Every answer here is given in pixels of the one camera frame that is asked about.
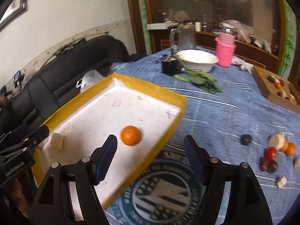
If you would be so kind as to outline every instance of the yellow tray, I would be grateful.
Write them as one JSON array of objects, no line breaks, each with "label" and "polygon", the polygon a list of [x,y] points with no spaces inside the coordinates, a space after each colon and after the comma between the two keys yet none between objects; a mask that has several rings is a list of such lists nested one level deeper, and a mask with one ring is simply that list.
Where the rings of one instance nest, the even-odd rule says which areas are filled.
[{"label": "yellow tray", "polygon": [[[53,132],[58,132],[64,135],[65,139],[62,151],[54,151],[47,140],[44,141],[43,148],[36,149],[36,164],[32,171],[37,184],[40,185],[52,162],[58,161],[62,165],[77,162],[83,156],[89,156],[95,148],[102,146],[109,134],[114,134],[118,138],[117,152],[106,179],[95,188],[101,205],[107,207],[160,153],[183,118],[186,104],[184,96],[140,79],[119,74],[103,79],[61,107],[44,122],[50,129],[49,138]],[[142,141],[136,146],[125,146],[119,139],[121,129],[127,125],[137,126],[142,131]],[[94,135],[91,134],[95,132],[91,126],[97,128]],[[125,171],[121,170],[123,166],[128,168]],[[114,176],[119,176],[118,171],[120,174],[128,173],[119,180],[112,181]]]}]

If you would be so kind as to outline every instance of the clear plastic bottle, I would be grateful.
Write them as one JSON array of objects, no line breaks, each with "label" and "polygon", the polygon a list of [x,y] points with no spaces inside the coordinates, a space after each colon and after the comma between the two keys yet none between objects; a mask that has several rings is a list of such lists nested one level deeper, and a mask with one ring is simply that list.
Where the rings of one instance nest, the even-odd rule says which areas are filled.
[{"label": "clear plastic bottle", "polygon": [[207,26],[206,26],[206,15],[203,15],[203,31],[206,32],[207,31]]}]

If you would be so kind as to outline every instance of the bottle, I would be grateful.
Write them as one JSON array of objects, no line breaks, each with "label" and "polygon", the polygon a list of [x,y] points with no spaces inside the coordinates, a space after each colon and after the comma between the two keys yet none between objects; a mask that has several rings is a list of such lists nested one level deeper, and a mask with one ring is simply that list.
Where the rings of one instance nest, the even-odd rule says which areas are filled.
[{"label": "bottle", "polygon": [[236,38],[233,35],[233,25],[229,25],[226,23],[221,24],[222,32],[219,33],[219,41],[220,43],[226,45],[226,46],[233,46],[234,45],[234,39]]},{"label": "bottle", "polygon": [[207,27],[206,27],[206,15],[203,15],[203,31],[206,32],[207,31]]}]

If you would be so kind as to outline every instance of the food piece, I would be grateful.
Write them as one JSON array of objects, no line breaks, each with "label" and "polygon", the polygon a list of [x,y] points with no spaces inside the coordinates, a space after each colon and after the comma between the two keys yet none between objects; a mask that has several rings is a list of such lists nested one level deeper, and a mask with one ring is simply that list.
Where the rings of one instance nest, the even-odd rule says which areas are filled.
[{"label": "food piece", "polygon": [[289,146],[289,143],[288,143],[288,141],[285,139],[285,140],[284,140],[283,147],[282,147],[280,150],[281,150],[282,152],[285,152],[285,151],[287,150],[288,146]]},{"label": "food piece", "polygon": [[269,80],[272,84],[275,84],[275,78],[272,75],[269,75],[267,80]]},{"label": "food piece", "polygon": [[64,145],[64,136],[59,133],[53,133],[51,136],[51,147],[62,150]]},{"label": "food piece", "polygon": [[122,129],[120,137],[125,145],[133,146],[140,142],[142,134],[137,127],[129,125]]},{"label": "food piece", "polygon": [[276,95],[283,97],[283,94],[281,93],[281,91],[278,91]]},{"label": "food piece", "polygon": [[251,137],[250,134],[243,134],[243,135],[241,136],[241,144],[242,144],[243,146],[249,145],[249,144],[251,143],[251,141],[252,141],[252,137]]},{"label": "food piece", "polygon": [[269,161],[265,157],[260,158],[259,168],[262,172],[265,172],[268,169]]},{"label": "food piece", "polygon": [[284,86],[284,82],[282,79],[280,79],[279,82],[280,82],[281,86]]},{"label": "food piece", "polygon": [[275,83],[275,88],[280,90],[282,88],[281,84],[280,83]]},{"label": "food piece", "polygon": [[276,160],[277,158],[277,154],[278,151],[275,147],[269,147],[266,151],[265,151],[265,158],[269,161],[269,162],[273,162]]},{"label": "food piece", "polygon": [[269,146],[275,147],[277,150],[280,150],[284,145],[285,137],[283,133],[273,134],[269,139]]},{"label": "food piece", "polygon": [[281,95],[282,95],[282,98],[286,98],[286,93],[284,92],[284,90],[280,90],[280,93],[281,93]]},{"label": "food piece", "polygon": [[239,68],[240,68],[241,71],[246,71],[246,67],[245,67],[245,65],[243,65],[243,64],[241,64],[241,65],[239,66]]},{"label": "food piece", "polygon": [[289,95],[289,101],[290,101],[290,102],[293,102],[294,100],[295,100],[295,97],[294,97],[292,94],[290,94],[290,95]]},{"label": "food piece", "polygon": [[290,156],[293,156],[295,154],[295,151],[296,151],[295,144],[290,142],[289,146],[287,147],[287,150],[285,151],[285,154],[290,157]]},{"label": "food piece", "polygon": [[276,186],[278,188],[282,188],[283,186],[285,186],[287,184],[287,179],[285,178],[285,176],[281,177],[280,179],[276,180]]},{"label": "food piece", "polygon": [[267,172],[268,173],[274,173],[274,172],[277,171],[277,169],[278,169],[278,163],[276,161],[273,161],[273,162],[269,163]]},{"label": "food piece", "polygon": [[300,156],[295,157],[294,159],[294,168],[300,169]]}]

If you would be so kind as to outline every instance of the cherry tomato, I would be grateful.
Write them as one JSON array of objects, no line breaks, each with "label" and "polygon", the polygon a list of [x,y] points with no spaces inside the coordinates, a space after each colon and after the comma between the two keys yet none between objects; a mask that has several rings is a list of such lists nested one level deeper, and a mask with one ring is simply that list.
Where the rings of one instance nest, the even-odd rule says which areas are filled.
[{"label": "cherry tomato", "polygon": [[262,172],[265,172],[269,167],[269,161],[265,157],[260,158],[259,168]]},{"label": "cherry tomato", "polygon": [[276,150],[275,147],[269,147],[269,148],[265,151],[265,158],[266,158],[269,162],[273,162],[273,161],[276,160],[277,154],[278,154],[278,151]]}]

